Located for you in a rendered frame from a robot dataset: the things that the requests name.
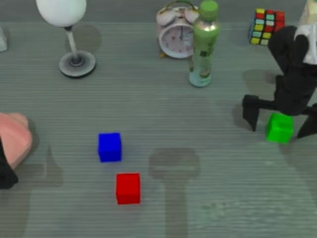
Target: white alarm clock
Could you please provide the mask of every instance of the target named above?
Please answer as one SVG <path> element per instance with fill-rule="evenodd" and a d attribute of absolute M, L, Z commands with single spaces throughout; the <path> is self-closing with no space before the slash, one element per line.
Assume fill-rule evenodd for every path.
<path fill-rule="evenodd" d="M 189 7 L 171 7 L 178 2 Z M 170 2 L 158 12 L 157 37 L 164 54 L 177 59 L 193 54 L 193 23 L 198 16 L 198 7 L 183 0 Z"/>

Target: pink plastic toy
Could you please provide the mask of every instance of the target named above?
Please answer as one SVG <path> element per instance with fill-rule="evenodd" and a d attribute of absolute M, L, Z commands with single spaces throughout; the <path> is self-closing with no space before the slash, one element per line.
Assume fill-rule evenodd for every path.
<path fill-rule="evenodd" d="M 5 157 L 14 170 L 32 147 L 28 120 L 19 113 L 0 113 L 0 138 Z"/>

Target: lamp shade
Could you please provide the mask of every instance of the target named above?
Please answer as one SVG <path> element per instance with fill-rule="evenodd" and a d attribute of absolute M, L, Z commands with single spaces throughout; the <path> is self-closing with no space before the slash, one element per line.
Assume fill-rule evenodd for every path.
<path fill-rule="evenodd" d="M 87 0 L 36 0 L 46 22 L 57 27 L 69 27 L 85 15 Z"/>

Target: black object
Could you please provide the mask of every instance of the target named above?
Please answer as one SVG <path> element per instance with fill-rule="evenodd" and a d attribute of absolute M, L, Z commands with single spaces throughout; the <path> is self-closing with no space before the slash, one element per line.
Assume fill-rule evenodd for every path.
<path fill-rule="evenodd" d="M 304 35 L 298 35 L 294 40 L 296 29 L 286 26 L 275 32 L 268 42 L 268 48 L 283 72 L 276 76 L 274 100 L 262 100 L 254 95 L 243 98 L 243 119 L 253 131 L 257 128 L 260 109 L 266 109 L 288 116 L 307 115 L 297 137 L 317 134 L 317 104 L 307 106 L 317 87 L 317 65 L 303 63 L 309 41 Z"/>
<path fill-rule="evenodd" d="M 0 189 L 10 189 L 18 182 L 18 176 L 6 160 L 3 145 L 0 140 Z"/>

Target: silver lamp base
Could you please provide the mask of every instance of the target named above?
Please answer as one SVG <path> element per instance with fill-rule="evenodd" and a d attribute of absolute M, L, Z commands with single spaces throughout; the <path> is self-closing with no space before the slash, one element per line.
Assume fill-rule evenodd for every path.
<path fill-rule="evenodd" d="M 79 59 L 75 61 L 73 53 L 65 54 L 58 63 L 59 71 L 70 78 L 82 78 L 87 76 L 96 67 L 96 59 L 93 54 L 86 51 L 78 51 Z"/>

